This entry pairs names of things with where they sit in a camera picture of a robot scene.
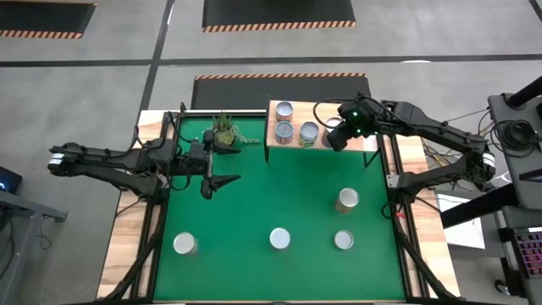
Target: concrete floor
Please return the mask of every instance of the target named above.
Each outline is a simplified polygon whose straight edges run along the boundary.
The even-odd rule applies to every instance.
[[[0,38],[0,61],[150,59],[166,0],[97,2],[83,39]],[[352,2],[358,21],[352,29],[203,34],[202,1],[179,0],[163,58],[542,53],[542,23],[528,0]],[[409,101],[435,119],[451,119],[487,107],[488,95],[514,92],[541,70],[542,61],[161,67],[149,108],[190,105],[196,75],[352,71],[368,74],[376,98]],[[25,177],[24,197],[69,210],[65,224],[44,224],[54,245],[45,252],[36,248],[22,304],[84,302],[96,295],[119,192],[88,178],[51,176],[47,149],[67,141],[124,149],[147,72],[148,67],[0,69],[0,164]],[[453,125],[475,131],[479,117]],[[497,172],[506,171],[498,155]],[[462,295],[525,304],[493,289],[493,280],[502,277],[497,263],[454,258]]]

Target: metal can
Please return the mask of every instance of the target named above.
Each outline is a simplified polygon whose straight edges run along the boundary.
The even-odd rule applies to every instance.
[[[279,122],[274,128],[274,132],[278,143],[290,144],[294,135],[294,125],[287,121]]]
[[[334,243],[340,250],[348,250],[354,246],[354,235],[347,230],[340,230],[335,234]]]
[[[284,250],[290,245],[290,232],[284,228],[276,228],[271,231],[269,241],[276,250]]]
[[[340,123],[342,122],[342,119],[341,118],[331,118],[331,119],[328,119],[325,124],[327,126],[331,126],[331,127],[336,127],[338,126]],[[331,145],[329,144],[329,141],[328,141],[328,134],[333,131],[334,128],[328,128],[328,127],[325,127],[324,129],[324,134],[322,135],[322,144],[325,146],[325,147],[331,147]]]
[[[291,103],[280,102],[277,104],[277,122],[291,122],[294,114],[294,107]]]
[[[299,132],[299,145],[302,147],[312,147],[318,139],[318,125],[314,122],[305,122]]]
[[[196,253],[196,238],[188,232],[182,232],[173,240],[173,249],[181,255]]]
[[[346,214],[350,212],[359,202],[357,191],[351,188],[346,188],[340,191],[339,196],[335,200],[335,209],[339,213]]]

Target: floor mat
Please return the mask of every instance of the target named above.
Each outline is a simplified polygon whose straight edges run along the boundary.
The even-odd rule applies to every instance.
[[[192,109],[267,109],[269,99],[317,102],[370,95],[364,73],[199,75]]]
[[[80,39],[95,3],[0,2],[0,36]]]
[[[263,31],[356,26],[350,0],[206,0],[203,31]]]

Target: green mat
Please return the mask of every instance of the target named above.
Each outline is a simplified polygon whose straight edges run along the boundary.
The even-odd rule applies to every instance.
[[[264,119],[234,121],[244,136],[263,138]],[[211,124],[185,119],[181,132],[201,139]],[[364,169],[360,152],[271,148],[266,164],[263,143],[241,149],[215,155],[216,175],[242,177],[213,200],[200,195],[199,177],[171,192],[155,300],[404,300],[391,223],[380,215],[386,193],[379,157]],[[174,183],[183,186],[185,178]],[[345,187],[359,192],[360,203],[340,214],[334,200]],[[282,252],[269,244],[276,227],[291,235]],[[339,230],[354,235],[348,251],[333,243]],[[182,231],[197,239],[195,255],[174,251]]]

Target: wooden board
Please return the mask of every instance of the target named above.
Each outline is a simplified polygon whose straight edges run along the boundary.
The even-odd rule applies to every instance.
[[[162,110],[141,112],[139,127],[141,139],[143,141],[151,140],[159,136],[162,127],[163,113],[164,111]],[[420,173],[428,170],[419,137],[398,136],[397,141],[399,143],[404,171]],[[386,141],[386,152],[390,170],[393,173],[395,172],[395,166],[393,164],[393,154],[391,153],[391,147],[388,141]],[[436,205],[434,193],[432,191],[422,191],[418,195]],[[133,194],[128,192],[123,193],[120,197],[119,208],[133,203],[134,201],[135,197]],[[103,267],[102,278],[100,279],[98,287],[97,297],[105,297],[111,292],[117,283],[122,280],[135,260],[145,209],[140,206],[131,210],[130,213],[127,212],[128,211],[126,211],[126,214],[121,214],[113,224],[113,231]],[[446,244],[444,229],[440,222],[440,216],[433,209],[426,207],[420,202],[415,202],[412,205],[412,212],[423,259],[427,262],[431,270],[446,289],[456,296],[459,296],[459,287],[451,262],[450,252]],[[149,262],[147,261],[140,287],[143,287],[147,282],[148,266]],[[408,269],[411,276],[412,289],[415,292],[414,295],[419,296],[416,268],[410,259],[408,259]],[[140,294],[144,294],[144,291],[144,288],[140,289]]]
[[[269,102],[269,116],[268,116],[268,129],[267,129],[267,144],[268,147],[290,147],[290,148],[304,148],[299,144],[299,132],[301,130],[301,126],[305,122],[314,122],[318,124],[318,139],[314,143],[314,146],[311,147],[311,149],[331,149],[329,147],[326,147],[322,143],[322,139],[324,138],[324,130],[325,127],[323,127],[317,120],[314,118],[314,114],[312,113],[312,109],[314,108],[315,103],[310,102],[290,102],[294,109],[294,113],[292,116],[292,125],[294,125],[294,135],[293,140],[286,145],[280,144],[277,142],[277,139],[275,137],[275,127],[278,124],[276,115],[277,115],[277,105],[283,101],[270,101]],[[321,103],[318,105],[316,109],[316,115],[323,121],[327,121],[331,118],[339,118],[339,114],[337,113],[337,108],[340,106],[340,104],[337,103]],[[365,139],[363,137],[359,137],[357,139],[350,139],[348,141],[348,146],[345,148],[345,150],[348,151],[365,151],[365,152],[374,152],[377,150],[376,145],[376,137],[371,136],[368,139]]]

